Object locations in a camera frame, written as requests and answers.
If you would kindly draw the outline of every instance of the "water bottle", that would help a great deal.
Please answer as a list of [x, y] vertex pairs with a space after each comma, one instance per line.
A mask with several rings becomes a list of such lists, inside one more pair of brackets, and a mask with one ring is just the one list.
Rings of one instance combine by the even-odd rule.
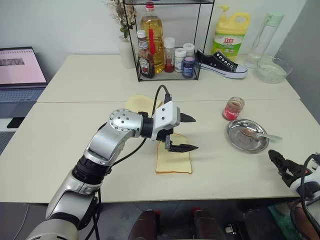
[[273, 12], [268, 12], [266, 14], [261, 30], [255, 38], [251, 50], [245, 59], [244, 65], [246, 67], [256, 67], [257, 61], [265, 53], [271, 39], [273, 38], [283, 18], [283, 14], [277, 14]]

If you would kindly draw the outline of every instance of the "green label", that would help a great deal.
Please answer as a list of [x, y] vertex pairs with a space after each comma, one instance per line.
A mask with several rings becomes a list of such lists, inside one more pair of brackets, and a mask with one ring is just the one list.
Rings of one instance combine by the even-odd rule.
[[227, 35], [216, 33], [214, 36], [211, 53], [213, 54], [217, 51], [220, 51], [227, 57], [235, 57], [238, 55], [244, 37], [245, 35]]

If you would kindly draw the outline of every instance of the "spice jar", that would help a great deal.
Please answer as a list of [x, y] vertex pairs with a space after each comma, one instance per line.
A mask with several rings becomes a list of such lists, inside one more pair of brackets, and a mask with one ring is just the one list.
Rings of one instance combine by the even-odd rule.
[[183, 44], [183, 49], [186, 51], [187, 57], [193, 57], [195, 53], [195, 45], [192, 43], [185, 43]]
[[178, 73], [182, 73], [182, 62], [187, 55], [187, 52], [183, 48], [177, 48], [174, 52], [174, 70]]
[[239, 116], [244, 106], [245, 101], [241, 97], [233, 96], [227, 102], [222, 115], [229, 121], [235, 120]]
[[164, 71], [172, 73], [175, 70], [175, 44], [173, 37], [165, 37], [164, 40]]
[[196, 60], [192, 56], [186, 56], [182, 62], [182, 75], [186, 78], [194, 76], [194, 67]]

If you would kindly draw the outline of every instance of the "metal plate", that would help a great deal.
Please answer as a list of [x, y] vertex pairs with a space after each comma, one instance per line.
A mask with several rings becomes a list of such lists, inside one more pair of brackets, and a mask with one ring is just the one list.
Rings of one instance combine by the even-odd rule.
[[269, 139], [265, 137], [259, 137], [254, 139], [253, 137], [244, 135], [241, 131], [247, 128], [255, 131], [256, 133], [267, 134], [267, 132], [258, 123], [248, 119], [236, 119], [230, 122], [227, 126], [227, 135], [235, 147], [251, 154], [256, 154], [269, 145]]

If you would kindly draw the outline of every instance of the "white vase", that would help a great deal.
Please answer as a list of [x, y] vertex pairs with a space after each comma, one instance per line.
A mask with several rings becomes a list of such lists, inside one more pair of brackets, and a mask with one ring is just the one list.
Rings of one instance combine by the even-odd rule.
[[129, 37], [125, 38], [123, 35], [119, 36], [119, 51], [122, 65], [126, 69], [133, 69], [135, 67], [134, 55], [130, 44]]

